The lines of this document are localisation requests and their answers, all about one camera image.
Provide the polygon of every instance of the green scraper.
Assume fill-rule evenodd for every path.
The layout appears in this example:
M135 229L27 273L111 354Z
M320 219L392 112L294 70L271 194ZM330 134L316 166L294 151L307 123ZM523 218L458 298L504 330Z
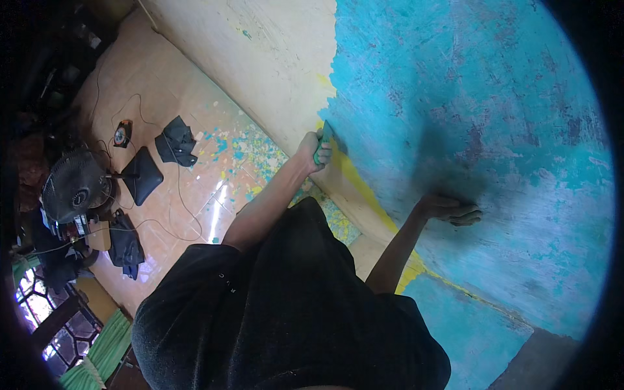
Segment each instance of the green scraper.
M316 165L321 163L318 160L318 151L322 149L323 144L329 143L329 139L331 138L332 135L334 135L334 129L331 128L331 126L329 125L329 122L325 121L325 123L323 123L323 136L321 139L319 139L318 148L316 148L316 152L314 153L314 163Z

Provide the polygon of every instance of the black cloth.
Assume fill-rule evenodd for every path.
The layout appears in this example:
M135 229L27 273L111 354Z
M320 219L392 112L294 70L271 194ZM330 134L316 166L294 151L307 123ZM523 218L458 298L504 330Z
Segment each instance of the black cloth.
M179 115L165 126L154 142L162 162L177 162L183 167L191 167L197 162L197 157L191 154L196 141L191 128Z
M110 260L113 265L122 267L126 275L136 280L136 274L139 272L138 265L145 262L145 253L139 242L139 235L134 230L130 218L121 209L115 212L114 217L115 220L110 224Z
M442 389L451 374L414 300L374 295L312 198L246 253L190 245L132 344L155 390Z
M78 277L82 268L82 258L68 255L66 243L60 241L43 224L41 210L35 209L28 213L31 218L32 242L36 252L45 252L37 255L41 262L44 285L61 293L68 281Z

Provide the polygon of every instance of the green curtain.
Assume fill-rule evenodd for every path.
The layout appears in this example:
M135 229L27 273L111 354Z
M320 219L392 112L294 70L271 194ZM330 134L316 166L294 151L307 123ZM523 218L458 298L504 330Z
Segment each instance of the green curtain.
M37 265L39 265L39 257L37 257L37 255L15 256L11 264L15 288L17 288L19 281L24 277L24 273L31 268L35 268Z
M82 363L71 368L59 379L59 383L66 390L99 390L99 377L103 382L113 374L115 368L130 346L130 321L117 309L115 314L106 323L93 346L87 353L87 359L92 363ZM95 367L96 373L89 368Z

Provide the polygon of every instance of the left hand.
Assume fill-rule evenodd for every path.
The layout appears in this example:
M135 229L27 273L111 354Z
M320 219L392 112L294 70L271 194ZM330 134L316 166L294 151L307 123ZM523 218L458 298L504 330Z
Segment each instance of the left hand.
M308 132L301 140L295 157L299 158L304 166L304 169L309 174L319 172L325 168L326 164L331 161L331 144L321 144L321 150L318 152L318 160L320 164L314 162L314 153L318 148L319 139L323 137L323 129L318 129L316 132Z
M461 205L457 199L425 195L414 207L425 218L436 218L454 226L471 226L481 221L483 213L477 205Z

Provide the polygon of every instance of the blue painted wall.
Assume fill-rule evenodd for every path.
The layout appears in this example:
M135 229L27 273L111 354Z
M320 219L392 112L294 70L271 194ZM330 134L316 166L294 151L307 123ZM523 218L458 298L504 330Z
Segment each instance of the blue painted wall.
M485 389L507 368L533 329L429 275L404 294L418 298L429 332L451 360L448 389Z
M416 247L426 266L580 339L608 268L613 168L556 21L523 0L337 3L337 94L319 114L340 149L399 226L428 191L478 203L475 227L427 225ZM421 277L405 292L417 302Z

